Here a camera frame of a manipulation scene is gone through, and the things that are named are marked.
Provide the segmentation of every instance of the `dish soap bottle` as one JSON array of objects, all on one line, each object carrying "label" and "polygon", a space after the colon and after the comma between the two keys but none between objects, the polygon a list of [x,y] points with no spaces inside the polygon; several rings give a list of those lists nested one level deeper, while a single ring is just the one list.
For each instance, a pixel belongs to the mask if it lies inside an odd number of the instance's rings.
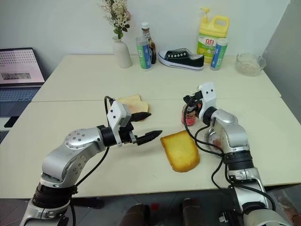
[{"label": "dish soap bottle", "polygon": [[143,36],[148,39],[149,41],[149,47],[150,47],[150,58],[151,58],[151,64],[155,64],[157,60],[157,54],[156,54],[156,45],[151,39],[151,33],[150,33],[150,27],[149,23],[143,22],[141,23],[141,28],[143,31]]},{"label": "dish soap bottle", "polygon": [[[201,9],[204,10],[205,15],[199,27],[197,54],[204,54],[205,62],[211,63],[217,39],[226,38],[230,20],[226,16],[215,16],[209,22],[207,13],[210,11],[210,8]],[[217,23],[218,21],[224,22],[224,25]]]}]

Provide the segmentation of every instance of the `bread slice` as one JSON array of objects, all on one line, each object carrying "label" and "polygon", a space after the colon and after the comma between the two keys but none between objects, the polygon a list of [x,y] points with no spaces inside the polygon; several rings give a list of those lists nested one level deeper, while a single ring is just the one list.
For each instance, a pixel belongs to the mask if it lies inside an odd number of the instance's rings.
[{"label": "bread slice", "polygon": [[130,109],[131,113],[137,113],[137,112],[148,112],[149,111],[149,104],[144,101],[138,101],[138,100],[129,100],[120,98],[118,101],[126,104],[128,108]]},{"label": "bread slice", "polygon": [[138,100],[138,101],[141,101],[141,97],[139,94],[136,94],[136,95],[132,95],[132,96],[129,96],[129,97],[122,97],[122,98],[119,98],[119,99],[127,99],[127,100]]},{"label": "bread slice", "polygon": [[174,171],[187,172],[199,164],[198,148],[185,130],[160,140]]}]

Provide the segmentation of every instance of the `white sole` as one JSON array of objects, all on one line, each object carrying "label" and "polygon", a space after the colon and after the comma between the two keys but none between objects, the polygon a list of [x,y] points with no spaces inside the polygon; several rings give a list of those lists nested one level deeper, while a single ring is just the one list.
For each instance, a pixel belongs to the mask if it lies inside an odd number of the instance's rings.
[{"label": "white sole", "polygon": [[165,60],[162,56],[160,56],[160,54],[158,54],[159,56],[159,61],[166,65],[166,66],[169,66],[169,67],[175,67],[175,68],[182,68],[182,69],[190,69],[190,70],[193,70],[193,71],[202,71],[204,66],[202,67],[192,67],[192,66],[188,66],[188,65],[181,65],[181,64],[176,64],[176,63],[172,63],[172,62],[169,62],[167,60]]}]

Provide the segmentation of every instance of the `black sneaker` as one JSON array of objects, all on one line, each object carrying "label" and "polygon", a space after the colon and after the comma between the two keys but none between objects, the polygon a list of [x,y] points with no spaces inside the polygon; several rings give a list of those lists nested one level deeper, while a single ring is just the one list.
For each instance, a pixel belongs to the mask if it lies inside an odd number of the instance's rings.
[{"label": "black sneaker", "polygon": [[204,55],[193,54],[186,48],[160,51],[159,61],[169,67],[194,71],[201,71],[204,67]]}]

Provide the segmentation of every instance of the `yellow bottle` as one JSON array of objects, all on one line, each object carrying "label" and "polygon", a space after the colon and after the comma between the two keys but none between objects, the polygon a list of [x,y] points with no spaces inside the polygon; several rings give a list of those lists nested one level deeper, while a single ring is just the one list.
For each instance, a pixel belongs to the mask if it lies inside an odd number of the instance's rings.
[{"label": "yellow bottle", "polygon": [[[226,16],[215,16],[209,22],[207,13],[210,11],[210,8],[201,9],[204,10],[205,15],[203,16],[199,27],[197,54],[204,54],[205,62],[211,63],[216,41],[218,38],[226,38],[230,20]],[[218,24],[217,21],[222,21],[225,25]]]}]

